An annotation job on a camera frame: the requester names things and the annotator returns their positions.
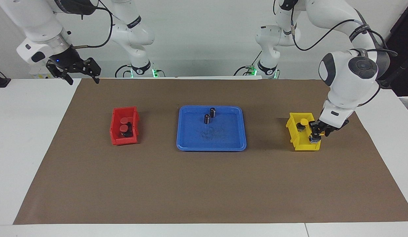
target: green light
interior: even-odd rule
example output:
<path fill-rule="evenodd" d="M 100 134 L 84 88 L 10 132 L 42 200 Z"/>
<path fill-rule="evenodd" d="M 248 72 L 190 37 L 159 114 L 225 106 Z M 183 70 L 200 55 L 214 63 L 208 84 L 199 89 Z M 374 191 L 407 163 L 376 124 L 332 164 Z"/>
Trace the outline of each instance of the green light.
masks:
<path fill-rule="evenodd" d="M 152 69 L 152 71 L 153 71 L 153 77 L 158 77 L 158 72 L 157 72 L 157 70 Z"/>

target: cable connector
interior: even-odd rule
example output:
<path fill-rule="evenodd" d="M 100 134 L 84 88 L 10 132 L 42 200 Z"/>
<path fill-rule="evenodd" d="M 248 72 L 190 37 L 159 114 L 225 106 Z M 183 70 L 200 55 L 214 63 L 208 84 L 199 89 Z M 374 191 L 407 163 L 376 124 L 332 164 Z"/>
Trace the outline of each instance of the cable connector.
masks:
<path fill-rule="evenodd" d="M 294 26 L 293 20 L 291 20 L 290 22 L 290 32 L 291 32 L 291 36 L 294 39 L 295 37 L 294 35 L 296 34 L 296 27 Z"/>

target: red cap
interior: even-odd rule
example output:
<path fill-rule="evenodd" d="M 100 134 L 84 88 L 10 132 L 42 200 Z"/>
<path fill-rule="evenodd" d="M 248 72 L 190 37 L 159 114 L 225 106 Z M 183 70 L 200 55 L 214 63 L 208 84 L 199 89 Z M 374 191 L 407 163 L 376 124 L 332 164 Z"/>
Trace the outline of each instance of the red cap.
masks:
<path fill-rule="evenodd" d="M 121 118 L 121 124 L 127 124 L 128 122 L 128 118 Z"/>
<path fill-rule="evenodd" d="M 127 131 L 128 131 L 128 126 L 127 126 L 126 124 L 121 125 L 121 126 L 119 127 L 119 130 L 120 130 L 121 132 L 127 132 Z"/>

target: yellow bin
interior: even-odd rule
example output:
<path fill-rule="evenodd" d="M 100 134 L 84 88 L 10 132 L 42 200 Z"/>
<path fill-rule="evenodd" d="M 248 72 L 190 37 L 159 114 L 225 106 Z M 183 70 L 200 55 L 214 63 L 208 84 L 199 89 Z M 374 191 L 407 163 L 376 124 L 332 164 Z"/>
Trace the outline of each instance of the yellow bin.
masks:
<path fill-rule="evenodd" d="M 296 124 L 302 121 L 305 129 L 302 132 L 297 131 Z M 316 144 L 311 144 L 309 136 L 312 133 L 307 121 L 315 121 L 312 113 L 290 113 L 290 118 L 287 121 L 286 127 L 290 132 L 291 140 L 294 150 L 319 150 L 321 141 Z"/>

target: white wall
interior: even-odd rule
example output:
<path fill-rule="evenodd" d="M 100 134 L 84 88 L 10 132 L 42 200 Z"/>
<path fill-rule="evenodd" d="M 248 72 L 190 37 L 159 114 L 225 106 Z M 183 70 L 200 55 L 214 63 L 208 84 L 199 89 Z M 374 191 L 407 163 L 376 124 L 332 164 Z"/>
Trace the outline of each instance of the white wall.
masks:
<path fill-rule="evenodd" d="M 110 7 L 110 0 L 103 2 Z M 362 13 L 372 29 L 389 34 L 408 0 L 347 0 Z M 156 32 L 153 45 L 147 46 L 150 59 L 167 76 L 231 75 L 252 63 L 259 53 L 255 32 L 266 24 L 275 24 L 273 0 L 137 0 L 142 20 Z M 100 44 L 108 33 L 109 15 L 96 11 L 81 21 L 78 15 L 60 14 L 66 30 L 72 31 L 74 45 Z M 301 47 L 312 45 L 326 30 L 311 25 L 303 12 L 298 19 L 302 31 Z M 15 78 L 26 78 L 28 66 L 15 48 L 24 39 L 22 33 L 0 9 L 0 69 Z M 307 52 L 295 47 L 278 47 L 282 78 L 318 78 L 318 64 L 331 51 L 352 48 L 348 38 L 332 32 Z M 98 49 L 80 49 L 82 58 L 93 57 L 102 67 L 103 77 L 129 63 L 123 49 L 109 42 Z"/>

